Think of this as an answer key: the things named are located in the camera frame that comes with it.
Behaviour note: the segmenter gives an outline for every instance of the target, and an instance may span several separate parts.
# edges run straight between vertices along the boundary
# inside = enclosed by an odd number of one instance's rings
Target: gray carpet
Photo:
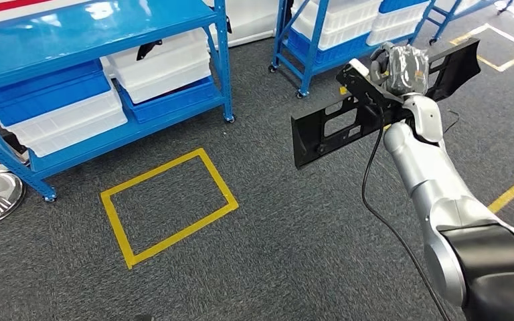
[[[514,35],[511,15],[486,8],[451,23],[431,51],[484,22]],[[426,47],[435,30],[427,23],[416,44]],[[439,320],[403,249],[361,204],[375,137],[304,170],[293,165],[289,117],[334,101],[337,71],[314,78],[311,96],[297,100],[282,72],[268,73],[271,52],[271,39],[231,50],[235,124],[212,110],[56,175],[48,180],[56,203],[29,189],[0,222],[0,320],[130,320],[141,313],[158,320]],[[481,55],[502,61],[511,53]],[[514,184],[514,66],[503,73],[482,66],[440,106],[461,114],[447,148],[489,204]],[[444,112],[445,124],[453,120]],[[199,147],[239,209],[128,270],[99,193]],[[413,206],[383,150],[367,198],[420,256]],[[116,195],[114,204],[137,253],[224,199],[192,160]],[[514,202],[501,215],[514,224]]]

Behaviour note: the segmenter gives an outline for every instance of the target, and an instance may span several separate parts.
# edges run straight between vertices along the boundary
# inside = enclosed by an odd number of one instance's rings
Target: yellow tape square
[[[501,31],[500,29],[492,27],[488,23],[486,23],[486,24],[484,24],[480,27],[477,27],[476,29],[466,33],[465,35],[462,35],[454,40],[450,40],[450,43],[453,45],[459,45],[460,43],[464,42],[468,38],[473,37],[479,33],[482,33],[488,29],[495,31],[497,34],[502,35],[503,37],[514,42],[514,37],[512,35],[509,35],[508,33],[505,33],[503,31]],[[488,66],[492,67],[493,69],[497,70],[498,72],[504,72],[507,68],[514,65],[514,58],[512,60],[509,60],[508,62],[506,62],[505,64],[503,64],[501,66],[496,66],[495,64],[492,64],[491,62],[487,61],[484,57],[482,57],[480,55],[478,55],[478,60],[480,60],[484,64],[487,64]]]
[[[514,185],[498,197],[493,203],[488,206],[488,209],[493,213],[499,212],[504,206],[514,199]]]
[[[213,212],[212,214],[198,220],[194,224],[186,227],[185,229],[182,229],[181,231],[174,233],[173,235],[164,239],[163,241],[161,241],[161,242],[151,246],[150,248],[140,252],[139,254],[135,255],[133,253],[133,249],[131,248],[131,245],[129,243],[129,239],[127,238],[127,235],[125,234],[125,230],[123,229],[123,226],[121,225],[119,216],[117,216],[117,212],[115,211],[115,206],[113,205],[113,202],[111,201],[111,196],[114,194],[117,194],[125,189],[128,189],[131,186],[134,186],[143,181],[146,181],[147,179],[153,178],[154,176],[161,174],[165,171],[168,171],[169,169],[171,169],[177,165],[180,165],[186,161],[189,161],[195,157],[199,157],[202,159],[202,162],[204,163],[206,169],[210,173],[213,181],[216,182],[216,185],[218,186],[218,188],[220,189],[220,191],[226,198],[227,204],[225,206],[223,206],[221,209],[218,209],[217,211]],[[168,247],[177,243],[178,241],[182,240],[183,238],[191,235],[192,233],[195,233],[196,231],[199,231],[202,227],[205,227],[206,225],[210,224],[211,222],[219,219],[220,217],[223,217],[225,214],[228,214],[229,212],[231,212],[234,209],[237,209],[239,207],[238,202],[236,201],[232,192],[226,185],[226,182],[224,182],[224,180],[218,173],[218,170],[213,165],[213,163],[211,162],[211,160],[209,159],[208,155],[206,154],[206,152],[203,148],[199,148],[193,152],[189,152],[186,155],[183,155],[175,160],[171,160],[170,162],[163,164],[163,165],[161,165],[151,171],[148,171],[144,174],[141,174],[133,179],[130,179],[127,182],[123,182],[111,189],[108,189],[107,191],[103,191],[103,192],[101,192],[100,195],[101,195],[101,201],[103,202],[103,206],[105,207],[105,211],[106,211],[109,221],[111,223],[111,227],[113,228],[113,233],[115,234],[117,243],[119,244],[119,247],[121,248],[121,253],[123,254],[123,257],[125,258],[125,263],[127,264],[128,269],[131,269],[135,264],[145,261],[149,257],[152,257],[152,256],[158,254],[159,252],[163,251],[164,249],[167,249]]]

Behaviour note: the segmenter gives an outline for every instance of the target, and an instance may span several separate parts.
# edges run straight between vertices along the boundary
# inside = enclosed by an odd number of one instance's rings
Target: shelf caster wheel
[[[46,197],[46,196],[43,196],[43,197],[42,197],[42,199],[43,199],[46,203],[54,203],[54,202],[56,202],[56,199],[57,199],[57,198],[58,198],[57,196],[52,197],[52,198],[50,198],[50,197]]]
[[[231,119],[224,119],[224,121],[226,122],[226,124],[233,124],[236,122],[236,115],[233,115]]]

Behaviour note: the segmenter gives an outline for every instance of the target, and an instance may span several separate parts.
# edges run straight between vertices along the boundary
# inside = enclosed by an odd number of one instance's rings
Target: blue shelf frame
[[[431,23],[438,26],[438,30],[434,34],[434,37],[429,41],[429,44],[433,44],[434,42],[437,42],[440,39],[440,36],[444,32],[444,29],[446,29],[446,26],[452,21],[456,20],[458,18],[464,17],[465,15],[469,15],[470,13],[474,13],[478,10],[481,10],[485,7],[488,7],[492,5],[497,0],[482,0],[475,5],[469,7],[468,9],[465,9],[462,12],[456,13],[456,10],[458,9],[458,6],[462,3],[462,0],[456,0],[452,8],[450,8],[450,11],[444,10],[443,8],[437,7],[435,5],[432,6],[432,10],[439,15],[444,17],[444,20],[442,22],[439,22],[431,17],[427,17],[426,19],[430,21]],[[509,8],[509,6],[513,3],[513,0],[509,0],[505,7],[503,9],[498,10],[497,14],[501,14],[504,11]]]
[[[0,163],[33,187],[46,201],[55,200],[57,194],[44,179],[68,168],[218,106],[224,106],[226,121],[234,121],[225,0],[216,0],[214,10],[201,0],[158,0],[146,4],[150,7],[137,0],[101,3],[104,6],[99,8],[102,12],[105,12],[106,3],[118,11],[110,19],[100,18],[93,10],[96,4],[85,3],[43,13],[41,17],[0,23],[0,48],[5,45],[9,48],[8,51],[0,51],[5,55],[0,57],[3,60],[0,64],[0,87],[202,27],[208,35],[208,46],[218,72],[220,95],[142,124],[125,109],[128,122],[122,126],[45,157],[36,157],[30,151],[30,167],[21,163],[0,136]],[[59,17],[68,17],[69,22],[50,20]],[[218,31],[218,50],[209,31],[211,24],[215,24]],[[26,30],[33,28],[38,29],[37,32]],[[10,46],[11,34],[24,45]],[[8,44],[3,43],[5,38],[9,39]]]
[[[347,55],[344,58],[341,58],[339,60],[334,60],[332,62],[329,62],[327,64],[322,64],[319,66],[316,66],[314,64],[314,60],[316,57],[316,53],[318,52],[318,43],[320,42],[320,35],[322,33],[322,26],[324,25],[324,18],[326,16],[326,10],[328,8],[328,1],[329,0],[320,0],[319,2],[319,8],[318,8],[318,14],[316,16],[315,21],[315,28],[311,40],[311,44],[309,47],[309,51],[306,55],[302,55],[301,53],[294,52],[290,50],[290,48],[287,46],[287,40],[285,39],[288,31],[291,27],[291,25],[296,21],[298,16],[303,12],[303,9],[307,5],[307,3],[310,0],[304,0],[301,7],[296,11],[294,16],[289,20],[286,21],[286,13],[290,12],[290,8],[288,7],[288,1],[287,0],[280,0],[278,5],[278,17],[277,17],[277,24],[276,24],[276,34],[275,34],[275,41],[274,41],[274,51],[271,61],[270,70],[274,71],[278,69],[280,64],[284,64],[298,79],[301,80],[301,86],[298,88],[297,94],[300,94],[301,96],[308,96],[309,95],[309,87],[312,80],[312,77],[314,75],[320,74],[321,72],[325,72],[327,70],[330,70],[332,68],[335,68],[337,66],[342,66],[349,62],[351,58],[359,58],[362,56],[366,56],[370,54],[373,50],[379,47],[379,45],[373,45],[368,46],[367,44],[363,47],[358,47],[356,50],[351,51],[349,55]],[[434,6],[434,2],[436,0],[431,0],[429,6],[426,8],[423,17],[419,24],[417,25],[415,31],[411,33],[410,35],[405,35],[403,37],[399,37],[397,39],[391,40],[393,43],[398,43],[401,41],[407,41],[409,44],[412,44],[416,37],[418,36],[418,33],[420,32],[420,29],[422,28],[423,23],[425,22],[428,14],[430,13],[431,8]],[[292,64],[283,54],[282,51],[286,50],[289,52],[293,57],[295,57],[302,65],[304,71],[301,72],[298,70],[294,64]]]

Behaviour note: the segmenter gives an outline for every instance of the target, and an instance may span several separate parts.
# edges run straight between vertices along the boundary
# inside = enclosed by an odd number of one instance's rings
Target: blue plastic bin
[[[139,104],[133,104],[131,97],[121,86],[117,86],[117,88],[123,105],[133,112],[139,123],[148,122],[220,95],[211,76]]]
[[[387,13],[427,1],[428,0],[383,0],[379,6],[379,12]]]
[[[93,60],[0,88],[0,121],[10,126],[110,90]]]
[[[322,66],[324,64],[333,62],[334,60],[351,57],[353,56],[353,53],[358,52],[358,50],[363,51],[363,49],[367,49],[368,46],[365,42],[367,41],[368,35],[369,33],[360,35],[359,37],[336,45],[327,50],[318,49],[316,58],[314,59],[314,65]],[[286,45],[296,57],[302,61],[306,60],[310,48],[310,40],[306,36],[291,28],[288,31],[288,42]]]

